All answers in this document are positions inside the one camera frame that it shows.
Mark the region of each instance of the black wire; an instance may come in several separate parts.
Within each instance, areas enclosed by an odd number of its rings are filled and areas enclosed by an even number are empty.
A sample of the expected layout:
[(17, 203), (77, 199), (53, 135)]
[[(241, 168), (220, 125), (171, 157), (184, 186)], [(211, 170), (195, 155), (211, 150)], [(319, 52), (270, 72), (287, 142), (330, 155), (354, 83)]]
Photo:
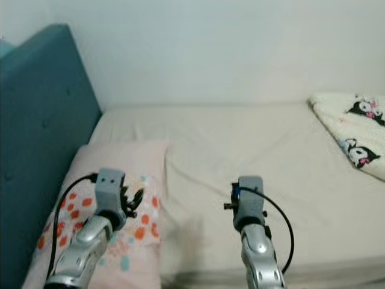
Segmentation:
[(75, 182), (73, 182), (72, 184), (70, 184), (69, 187), (66, 188), (65, 192), (63, 193), (63, 195), (60, 197), (60, 200), (58, 202), (58, 205), (56, 207), (56, 212), (55, 212), (55, 218), (54, 218), (54, 229), (52, 231), (52, 248), (51, 248), (51, 258), (49, 260), (49, 267), (48, 267), (48, 272), (47, 272), (47, 279), (49, 277), (49, 275), (51, 274), (51, 271), (54, 267), (54, 262), (55, 262), (55, 254), (56, 254), (56, 242), (57, 242), (57, 231), (58, 231), (58, 219), (59, 219), (59, 212), (60, 212), (60, 207), (61, 207), (61, 204), (64, 202), (66, 196), (68, 195), (69, 191), (74, 187), (76, 186), (78, 183), (80, 183), (81, 181), (85, 180), (85, 179), (89, 179), (91, 180), (92, 182), (95, 182), (96, 181), (96, 177), (97, 177), (97, 174), (95, 173), (92, 173), (90, 175), (87, 175), (87, 176), (83, 176), (79, 179), (77, 179)]
[(259, 193), (257, 190), (253, 190), (253, 189), (247, 188), (247, 187), (240, 187), (239, 190), (240, 191), (249, 191), (250, 193), (254, 193), (254, 194), (264, 198), (271, 205), (273, 205), (278, 210), (278, 212), (282, 215), (282, 217), (284, 218), (284, 220), (288, 226), (289, 232), (290, 232), (290, 253), (289, 253), (288, 260), (286, 261), (286, 264), (285, 264), (285, 266), (283, 266), (283, 269), (282, 269), (282, 274), (284, 274), (285, 271), (289, 268), (291, 260), (293, 258), (293, 254), (294, 254), (294, 233), (293, 233), (293, 229), (291, 227), (289, 218), (286, 216), (285, 212), (268, 196), (265, 196), (264, 194)]

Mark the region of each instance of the bed frame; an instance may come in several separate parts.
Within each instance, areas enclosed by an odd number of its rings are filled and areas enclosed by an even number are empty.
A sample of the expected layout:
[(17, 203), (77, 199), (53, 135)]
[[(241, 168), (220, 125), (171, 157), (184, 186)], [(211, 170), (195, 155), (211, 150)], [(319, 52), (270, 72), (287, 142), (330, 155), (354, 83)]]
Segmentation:
[(100, 109), (67, 25), (1, 60), (1, 288), (20, 288), (61, 182)]

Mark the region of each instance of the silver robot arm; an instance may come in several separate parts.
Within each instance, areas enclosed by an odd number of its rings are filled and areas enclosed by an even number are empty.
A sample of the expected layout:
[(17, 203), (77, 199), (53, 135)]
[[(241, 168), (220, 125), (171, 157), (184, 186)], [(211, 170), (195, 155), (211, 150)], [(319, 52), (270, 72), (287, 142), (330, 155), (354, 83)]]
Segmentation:
[(271, 241), (271, 233), (265, 225), (263, 198), (249, 188), (263, 194), (263, 182), (259, 176), (241, 176), (233, 184), (231, 204), (224, 208), (232, 209), (233, 224), (241, 233), (242, 260), (246, 266), (249, 289), (286, 289), (283, 274), (278, 268), (276, 253)]
[(113, 232), (124, 227), (127, 217), (137, 216), (135, 210), (142, 201), (143, 190), (140, 190), (133, 201), (128, 202), (124, 179), (125, 174), (119, 170), (100, 170), (95, 185), (95, 215), (72, 237), (44, 289), (88, 288), (96, 263), (105, 253)]

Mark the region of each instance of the pink pillow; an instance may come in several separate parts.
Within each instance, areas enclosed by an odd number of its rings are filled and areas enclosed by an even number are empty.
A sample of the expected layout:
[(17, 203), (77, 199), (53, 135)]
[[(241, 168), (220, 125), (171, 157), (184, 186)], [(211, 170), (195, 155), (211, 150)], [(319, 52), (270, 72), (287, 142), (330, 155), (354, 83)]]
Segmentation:
[[(165, 192), (164, 157), (167, 141), (90, 144), (80, 148), (63, 182), (61, 193), (76, 179), (101, 167), (126, 173), (127, 195), (132, 199), (144, 188), (136, 219), (128, 219), (116, 232), (93, 273), (89, 288), (160, 288), (158, 232), (159, 207)], [(56, 261), (72, 236), (96, 209), (94, 184), (79, 183), (61, 206), (57, 232)], [(32, 258), (23, 288), (42, 288), (52, 247), (52, 220), (48, 218)]]

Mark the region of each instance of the mattress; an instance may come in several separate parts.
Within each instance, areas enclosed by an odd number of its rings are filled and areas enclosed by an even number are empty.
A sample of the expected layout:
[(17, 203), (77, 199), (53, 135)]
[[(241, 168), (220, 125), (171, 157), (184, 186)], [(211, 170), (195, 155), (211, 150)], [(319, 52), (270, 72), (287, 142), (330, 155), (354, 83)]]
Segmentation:
[[(263, 177), (265, 194), (292, 223), (292, 288), (385, 277), (385, 183), (351, 167), (306, 104), (119, 108), (103, 115), (90, 142), (159, 138), (170, 140), (162, 202), (166, 288), (247, 288), (240, 236), (223, 210), (240, 175)], [(283, 265), (289, 233), (279, 213), (265, 208)]]

